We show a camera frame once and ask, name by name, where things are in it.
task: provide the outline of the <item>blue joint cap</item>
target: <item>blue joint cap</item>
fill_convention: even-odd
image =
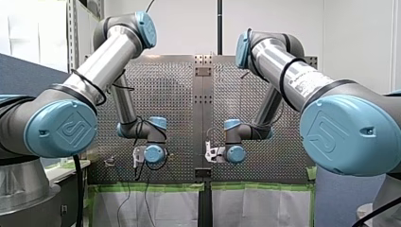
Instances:
[[[248,32],[242,33],[236,43],[235,65],[240,69],[248,68],[248,54],[250,52]]]
[[[245,160],[245,149],[241,146],[232,146],[227,151],[227,161],[232,164],[240,164]]]
[[[266,139],[271,139],[273,137],[273,135],[274,135],[274,129],[271,128],[269,131],[268,137],[266,137]]]
[[[117,124],[116,130],[117,130],[118,137],[126,138],[126,136],[124,135],[123,131],[121,130],[121,124],[120,123]]]
[[[145,161],[150,164],[158,164],[165,159],[165,152],[157,145],[150,145],[144,152]]]
[[[161,117],[161,116],[151,116],[151,117],[148,119],[148,122],[150,122],[152,125],[154,125],[154,126],[160,128],[160,129],[163,129],[163,130],[166,130],[166,129],[167,129],[167,120],[166,120],[164,117]]]
[[[77,100],[60,100],[42,107],[31,116],[24,131],[26,147],[44,158],[79,154],[95,139],[94,111]]]
[[[144,46],[145,48],[151,49],[157,43],[156,27],[150,16],[143,11],[136,12],[135,17],[138,23],[139,34],[144,41]]]
[[[401,130],[374,103],[335,95],[312,102],[301,116],[306,152],[315,163],[340,175],[375,176],[401,162]]]
[[[228,119],[224,121],[224,130],[230,130],[234,127],[237,127],[241,124],[241,121],[239,119]]]

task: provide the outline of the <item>black pole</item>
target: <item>black pole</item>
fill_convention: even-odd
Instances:
[[[223,0],[218,0],[218,55],[223,54]]]

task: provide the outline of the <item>pegboard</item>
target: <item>pegboard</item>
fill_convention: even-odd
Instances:
[[[138,115],[167,119],[166,145],[172,155],[163,169],[151,173],[154,183],[195,182],[195,168],[210,166],[203,157],[208,128],[215,128],[211,131],[212,145],[224,146],[223,122],[228,118],[251,122],[265,96],[268,84],[254,75],[241,79],[245,71],[235,67],[234,57],[208,58],[212,72],[203,77],[196,75],[200,72],[199,56],[144,56],[126,67]],[[316,67],[317,58],[305,59]],[[201,103],[201,96],[207,102]],[[116,135],[118,120],[110,95],[98,113],[99,134],[96,155],[91,156],[90,183],[132,182],[133,140]],[[244,141],[248,151],[245,163],[211,165],[212,181],[307,182],[305,168],[313,163],[302,147],[298,127],[299,114],[286,106],[274,126],[274,137]],[[139,140],[137,145],[145,142]],[[115,167],[105,167],[104,160],[112,156]],[[140,181],[146,181],[149,174],[144,167]]]
[[[129,86],[134,88],[131,100],[137,114],[144,119],[162,116],[167,119],[167,165],[151,173],[151,180],[158,183],[193,183],[193,62],[192,56],[143,57],[130,61],[126,66]],[[91,183],[133,181],[133,140],[116,135],[117,113],[113,98],[99,108],[99,134],[97,152],[91,166]],[[137,145],[144,145],[138,140]],[[114,156],[115,167],[105,167],[104,160]],[[141,182],[149,176],[144,166]]]

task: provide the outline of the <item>logo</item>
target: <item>logo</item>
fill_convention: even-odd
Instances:
[[[74,148],[85,138],[92,127],[79,112],[71,113],[57,129],[57,134]]]
[[[348,135],[345,127],[320,112],[306,138],[321,153],[330,153],[336,148],[336,144],[345,140]]]

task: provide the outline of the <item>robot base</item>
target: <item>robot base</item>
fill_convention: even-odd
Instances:
[[[0,226],[61,226],[61,189],[39,159],[0,166]]]

